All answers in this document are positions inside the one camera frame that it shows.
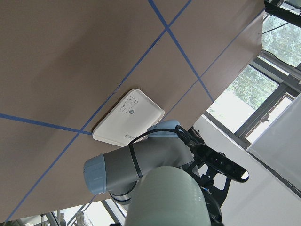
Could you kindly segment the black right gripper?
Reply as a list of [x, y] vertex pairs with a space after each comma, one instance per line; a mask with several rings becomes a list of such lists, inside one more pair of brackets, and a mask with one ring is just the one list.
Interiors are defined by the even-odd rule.
[[221, 206], [225, 201], [231, 180], [226, 178], [224, 188], [219, 189], [214, 185], [214, 177], [219, 173], [214, 168], [208, 166], [205, 174], [200, 175], [198, 170], [206, 165], [202, 160], [198, 159], [194, 153], [192, 153], [193, 161], [181, 166], [181, 169], [188, 173], [196, 181], [201, 189], [205, 204], [208, 210], [210, 222], [212, 226], [222, 226], [222, 212]]

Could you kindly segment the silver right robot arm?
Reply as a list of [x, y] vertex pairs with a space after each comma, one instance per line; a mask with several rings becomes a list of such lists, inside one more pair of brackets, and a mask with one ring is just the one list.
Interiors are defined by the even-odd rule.
[[87, 160], [83, 175], [91, 193], [109, 193], [127, 206], [127, 226], [221, 226], [230, 179], [220, 190], [213, 167], [199, 175], [206, 165], [201, 151], [210, 149], [194, 128], [169, 120], [137, 142]]

